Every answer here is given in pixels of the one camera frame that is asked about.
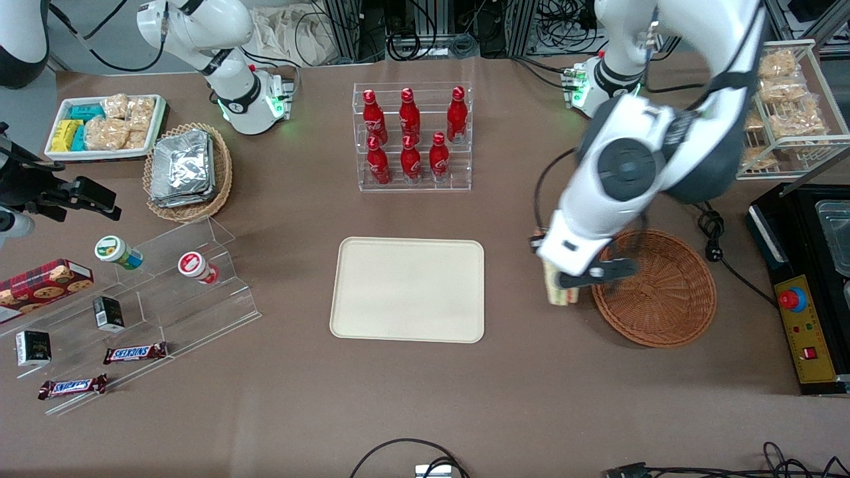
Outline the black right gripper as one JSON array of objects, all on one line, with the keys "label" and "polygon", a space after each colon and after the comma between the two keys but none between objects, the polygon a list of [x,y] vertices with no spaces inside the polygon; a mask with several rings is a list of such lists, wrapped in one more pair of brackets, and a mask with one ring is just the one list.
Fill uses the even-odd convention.
[{"label": "black right gripper", "polygon": [[68,210],[96,212],[118,221],[122,210],[116,193],[85,176],[65,181],[57,176],[66,166],[43,161],[1,134],[1,206],[15,214],[41,215],[66,221]]}]

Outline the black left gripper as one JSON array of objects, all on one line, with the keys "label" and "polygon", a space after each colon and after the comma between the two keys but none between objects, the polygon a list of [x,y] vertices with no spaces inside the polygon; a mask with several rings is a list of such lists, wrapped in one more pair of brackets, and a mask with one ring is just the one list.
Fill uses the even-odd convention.
[{"label": "black left gripper", "polygon": [[[546,228],[535,229],[529,237],[529,250],[537,257],[543,258],[541,248],[549,231]],[[562,289],[573,289],[595,284],[596,279],[589,275],[572,276],[567,273],[556,273],[556,284]]]}]

